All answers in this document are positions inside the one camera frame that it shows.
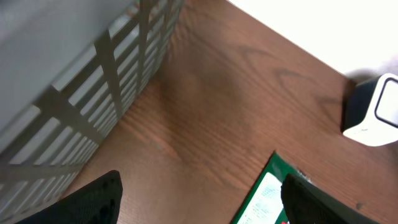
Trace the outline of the white barcode scanner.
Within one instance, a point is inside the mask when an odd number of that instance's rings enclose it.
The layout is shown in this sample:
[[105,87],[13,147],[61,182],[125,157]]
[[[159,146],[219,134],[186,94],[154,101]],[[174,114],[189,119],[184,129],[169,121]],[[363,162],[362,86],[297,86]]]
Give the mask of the white barcode scanner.
[[385,73],[355,86],[346,102],[342,133],[371,147],[397,141],[397,75]]

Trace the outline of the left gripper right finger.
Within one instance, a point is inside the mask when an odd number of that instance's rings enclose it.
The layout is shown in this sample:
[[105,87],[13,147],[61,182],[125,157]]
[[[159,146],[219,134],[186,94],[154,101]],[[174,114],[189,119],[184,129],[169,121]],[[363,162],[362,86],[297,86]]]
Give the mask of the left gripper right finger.
[[296,174],[285,177],[281,199],[291,224],[377,224]]

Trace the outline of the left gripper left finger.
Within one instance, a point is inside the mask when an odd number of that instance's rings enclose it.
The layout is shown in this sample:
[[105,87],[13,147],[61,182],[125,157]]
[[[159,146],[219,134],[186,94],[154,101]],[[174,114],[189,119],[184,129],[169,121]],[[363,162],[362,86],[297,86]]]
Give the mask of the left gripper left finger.
[[117,224],[123,185],[111,170],[17,224]]

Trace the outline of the green white pouch packet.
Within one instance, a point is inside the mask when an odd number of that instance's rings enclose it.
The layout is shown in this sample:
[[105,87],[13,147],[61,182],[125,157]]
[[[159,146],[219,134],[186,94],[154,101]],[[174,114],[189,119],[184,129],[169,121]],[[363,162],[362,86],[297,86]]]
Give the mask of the green white pouch packet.
[[281,187],[287,174],[307,178],[273,152],[231,223],[282,224],[289,221],[281,199]]

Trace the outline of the grey plastic mesh basket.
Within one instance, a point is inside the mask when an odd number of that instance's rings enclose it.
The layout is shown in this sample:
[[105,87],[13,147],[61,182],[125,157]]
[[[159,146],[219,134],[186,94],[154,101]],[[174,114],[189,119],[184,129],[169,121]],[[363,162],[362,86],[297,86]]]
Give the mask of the grey plastic mesh basket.
[[1,222],[54,204],[158,71],[174,0],[1,2]]

